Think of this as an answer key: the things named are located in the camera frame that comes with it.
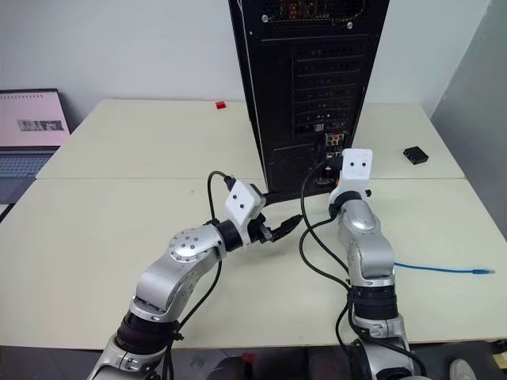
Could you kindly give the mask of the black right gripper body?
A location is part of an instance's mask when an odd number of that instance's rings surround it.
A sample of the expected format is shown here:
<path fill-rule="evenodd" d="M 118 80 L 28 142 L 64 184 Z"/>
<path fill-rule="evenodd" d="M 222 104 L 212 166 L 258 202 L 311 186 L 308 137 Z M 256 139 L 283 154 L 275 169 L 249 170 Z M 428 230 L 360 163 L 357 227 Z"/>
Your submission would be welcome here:
<path fill-rule="evenodd" d="M 321 171 L 321 185 L 336 187 L 340 178 L 341 166 L 325 164 Z"/>

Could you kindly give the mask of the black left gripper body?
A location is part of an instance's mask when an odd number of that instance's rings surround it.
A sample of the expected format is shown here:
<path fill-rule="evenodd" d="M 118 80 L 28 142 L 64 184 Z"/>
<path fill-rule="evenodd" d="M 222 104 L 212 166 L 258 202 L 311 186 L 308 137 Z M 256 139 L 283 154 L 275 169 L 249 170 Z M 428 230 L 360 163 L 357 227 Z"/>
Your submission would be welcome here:
<path fill-rule="evenodd" d="M 265 225 L 266 217 L 260 213 L 248 223 L 248 235 L 252 243 L 260 242 L 266 243 L 267 241 L 275 241 L 272 230 Z"/>

